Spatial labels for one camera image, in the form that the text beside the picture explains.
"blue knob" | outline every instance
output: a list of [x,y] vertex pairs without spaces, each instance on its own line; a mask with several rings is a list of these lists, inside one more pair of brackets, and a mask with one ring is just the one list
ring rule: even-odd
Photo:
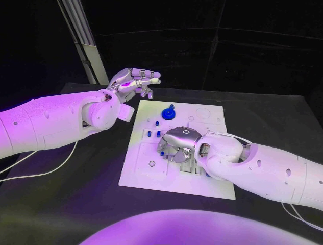
[[175,117],[174,106],[170,104],[170,107],[165,108],[161,112],[161,117],[164,120],[173,120]]

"white board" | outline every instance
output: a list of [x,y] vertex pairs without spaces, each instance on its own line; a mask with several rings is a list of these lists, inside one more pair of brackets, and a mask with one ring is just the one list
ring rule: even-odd
[[[174,105],[175,117],[165,121],[161,111]],[[217,181],[206,176],[203,168],[196,165],[194,159],[187,163],[175,164],[161,158],[155,152],[157,137],[177,126],[185,126],[204,134],[207,130],[226,132],[222,106],[173,103],[162,101],[139,101],[135,122],[132,126],[129,144],[123,159],[119,186],[149,190],[170,191],[204,197],[234,199],[233,184]],[[164,154],[174,154],[167,148]]]

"gray table surface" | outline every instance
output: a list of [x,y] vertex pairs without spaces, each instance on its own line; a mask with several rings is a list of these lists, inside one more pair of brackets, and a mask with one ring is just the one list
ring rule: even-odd
[[[102,87],[67,83],[61,93]],[[135,96],[126,102],[135,109],[138,100]],[[223,106],[229,133],[323,164],[323,129],[301,96],[155,88],[154,100]],[[129,123],[118,120],[106,131],[77,142],[72,158],[56,172],[2,183],[0,244],[76,244],[123,218],[164,209],[233,214],[323,244],[321,231],[291,218],[279,203],[236,186],[234,201],[118,186],[134,117]],[[11,169],[8,177],[53,169],[72,147],[37,152]],[[323,226],[321,211],[296,209],[308,221]]]

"white panel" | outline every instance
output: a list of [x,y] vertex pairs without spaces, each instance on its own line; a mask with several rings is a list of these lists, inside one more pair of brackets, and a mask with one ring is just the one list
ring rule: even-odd
[[[165,121],[161,111],[170,104],[174,105],[175,117]],[[139,101],[119,185],[233,200],[233,184],[207,177],[193,158],[184,164],[175,164],[165,161],[155,152],[162,134],[177,126],[194,127],[201,132],[207,131],[207,128],[226,132],[222,106]],[[165,154],[167,151],[174,154],[173,148],[165,150]]]

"robotic hand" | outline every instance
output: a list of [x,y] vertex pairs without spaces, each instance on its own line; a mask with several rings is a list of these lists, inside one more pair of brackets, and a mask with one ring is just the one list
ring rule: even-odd
[[184,163],[193,156],[214,179],[230,181],[269,200],[323,211],[323,165],[234,135],[207,132],[201,136],[187,127],[165,132],[157,152],[167,146],[177,150],[164,156],[171,162]]
[[160,73],[123,69],[106,89],[43,97],[0,112],[0,158],[57,148],[106,130],[116,118],[129,121],[134,109],[122,104],[135,93],[152,98],[149,84]]

